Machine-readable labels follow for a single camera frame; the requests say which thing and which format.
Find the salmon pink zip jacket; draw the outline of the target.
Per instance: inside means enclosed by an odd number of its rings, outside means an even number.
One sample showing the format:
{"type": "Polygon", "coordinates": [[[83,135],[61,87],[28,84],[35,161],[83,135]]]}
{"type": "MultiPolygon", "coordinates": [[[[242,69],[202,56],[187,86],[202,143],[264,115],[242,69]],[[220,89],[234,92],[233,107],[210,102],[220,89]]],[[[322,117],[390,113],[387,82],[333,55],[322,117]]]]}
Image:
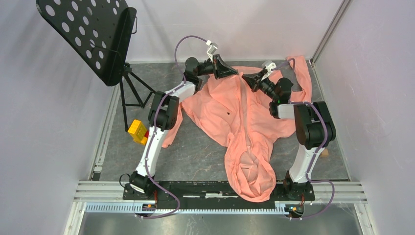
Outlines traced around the salmon pink zip jacket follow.
{"type": "Polygon", "coordinates": [[[183,121],[183,114],[210,138],[226,147],[224,166],[232,189],[250,202],[269,200],[276,186],[270,165],[274,142],[295,132],[292,119],[277,119],[269,112],[271,99],[261,91],[252,92],[243,75],[260,68],[238,66],[238,74],[216,79],[210,75],[195,95],[179,105],[175,126],[163,147],[170,146],[183,121]]]}

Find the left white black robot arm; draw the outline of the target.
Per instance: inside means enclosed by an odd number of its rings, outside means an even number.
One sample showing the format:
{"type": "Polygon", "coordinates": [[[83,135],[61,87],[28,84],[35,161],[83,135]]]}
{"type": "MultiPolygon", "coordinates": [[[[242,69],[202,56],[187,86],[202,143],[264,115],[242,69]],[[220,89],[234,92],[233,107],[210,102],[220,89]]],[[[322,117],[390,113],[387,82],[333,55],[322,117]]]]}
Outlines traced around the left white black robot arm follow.
{"type": "Polygon", "coordinates": [[[167,134],[177,122],[180,102],[201,89],[203,81],[199,78],[200,76],[211,74],[214,78],[220,79],[237,75],[238,71],[226,64],[219,54],[213,55],[202,63],[190,57],[185,61],[183,81],[166,92],[155,93],[148,115],[150,124],[148,141],[136,170],[129,178],[129,187],[141,199],[149,199],[154,193],[156,186],[153,180],[156,163],[167,134]]]}

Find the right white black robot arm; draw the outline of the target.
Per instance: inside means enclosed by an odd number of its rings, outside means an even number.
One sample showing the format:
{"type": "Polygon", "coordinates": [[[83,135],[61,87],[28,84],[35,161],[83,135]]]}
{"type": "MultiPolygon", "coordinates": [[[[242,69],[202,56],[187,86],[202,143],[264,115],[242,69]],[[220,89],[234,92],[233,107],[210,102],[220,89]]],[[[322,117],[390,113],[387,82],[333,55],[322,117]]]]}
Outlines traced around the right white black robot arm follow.
{"type": "Polygon", "coordinates": [[[253,92],[262,91],[271,99],[270,115],[277,119],[292,119],[299,149],[292,167],[283,180],[283,195],[297,199],[312,189],[310,173],[322,151],[336,137],[327,104],[324,101],[309,103],[291,101],[293,83],[288,78],[272,82],[263,72],[246,74],[242,78],[253,92]]]}

